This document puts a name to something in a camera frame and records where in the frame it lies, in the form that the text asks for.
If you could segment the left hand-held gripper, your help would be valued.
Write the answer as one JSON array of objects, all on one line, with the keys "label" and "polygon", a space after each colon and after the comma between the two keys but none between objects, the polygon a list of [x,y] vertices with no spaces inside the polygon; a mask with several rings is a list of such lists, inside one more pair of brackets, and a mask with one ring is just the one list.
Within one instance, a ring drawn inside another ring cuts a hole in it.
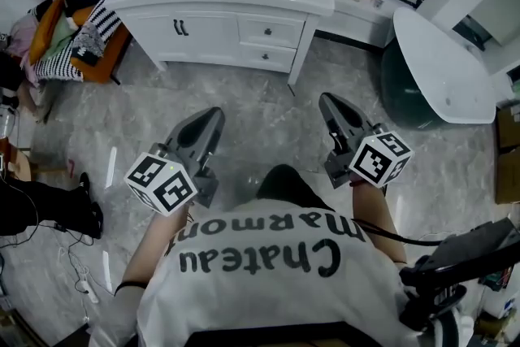
[{"label": "left hand-held gripper", "polygon": [[165,144],[155,143],[139,155],[124,177],[126,185],[161,215],[171,215],[190,202],[209,207],[219,182],[206,165],[208,158],[183,160],[171,147],[185,147],[188,155],[214,153],[224,124],[220,107],[190,115],[171,130]]}]

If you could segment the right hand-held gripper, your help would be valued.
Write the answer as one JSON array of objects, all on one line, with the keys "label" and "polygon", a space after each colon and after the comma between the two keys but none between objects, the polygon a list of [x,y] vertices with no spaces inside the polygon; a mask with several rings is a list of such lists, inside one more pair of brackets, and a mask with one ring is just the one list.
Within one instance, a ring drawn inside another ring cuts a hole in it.
[{"label": "right hand-held gripper", "polygon": [[[394,181],[414,156],[397,132],[389,131],[384,124],[373,126],[348,100],[334,93],[322,93],[318,107],[335,143],[324,163],[335,189],[350,182],[353,173],[381,189]],[[343,134],[341,117],[354,128],[368,129]]]}]

